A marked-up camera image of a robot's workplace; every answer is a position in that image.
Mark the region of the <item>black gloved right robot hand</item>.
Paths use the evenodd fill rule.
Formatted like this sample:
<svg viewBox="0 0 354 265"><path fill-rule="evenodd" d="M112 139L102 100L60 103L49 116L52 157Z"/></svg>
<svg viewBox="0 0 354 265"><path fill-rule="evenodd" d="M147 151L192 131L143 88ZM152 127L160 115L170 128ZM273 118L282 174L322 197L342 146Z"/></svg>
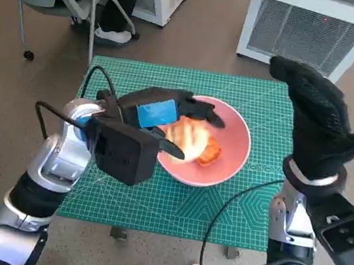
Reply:
<svg viewBox="0 0 354 265"><path fill-rule="evenodd" d="M270 59L274 79L287 84L293 103L293 160L309 180L340 172L354 159L354 133L344 94L310 66L281 56Z"/></svg>

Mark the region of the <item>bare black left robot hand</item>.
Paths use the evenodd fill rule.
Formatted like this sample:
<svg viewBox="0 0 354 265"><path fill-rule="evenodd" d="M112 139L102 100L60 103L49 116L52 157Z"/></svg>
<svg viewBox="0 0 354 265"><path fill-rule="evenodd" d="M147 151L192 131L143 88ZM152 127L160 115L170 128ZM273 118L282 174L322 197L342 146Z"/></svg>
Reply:
<svg viewBox="0 0 354 265"><path fill-rule="evenodd" d="M172 131L166 132L162 150L179 161L189 162L203 154L209 139L204 121L225 127L213 104L185 89L148 87L123 95L117 102L123 121L129 125L155 129L170 124Z"/></svg>

